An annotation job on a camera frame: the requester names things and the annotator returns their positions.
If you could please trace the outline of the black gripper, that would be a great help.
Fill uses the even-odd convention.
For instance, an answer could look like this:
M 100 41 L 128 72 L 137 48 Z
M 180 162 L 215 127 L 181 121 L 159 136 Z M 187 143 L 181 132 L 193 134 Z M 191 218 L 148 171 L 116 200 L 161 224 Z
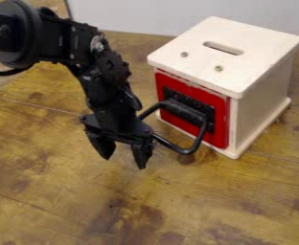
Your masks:
M 92 113 L 82 119 L 90 145 L 104 159 L 109 159 L 116 143 L 132 147 L 139 169 L 145 169 L 155 148 L 152 128 L 139 119 L 141 102 L 132 91 L 129 64 L 111 49 L 103 34 L 89 45 L 90 61 L 80 67 L 78 82 Z

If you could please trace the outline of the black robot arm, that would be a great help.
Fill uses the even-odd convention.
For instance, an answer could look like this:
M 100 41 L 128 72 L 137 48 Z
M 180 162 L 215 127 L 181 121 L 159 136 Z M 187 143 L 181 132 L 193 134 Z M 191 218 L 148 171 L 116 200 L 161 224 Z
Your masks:
M 24 0 L 0 2 L 0 77 L 26 71 L 41 62 L 62 64 L 76 79 L 92 113 L 78 121 L 104 159 L 117 143 L 131 146 L 135 162 L 145 168 L 153 150 L 152 128 L 136 116 L 141 109 L 128 82 L 129 63 L 111 49 L 93 26 L 61 18 L 46 7 Z

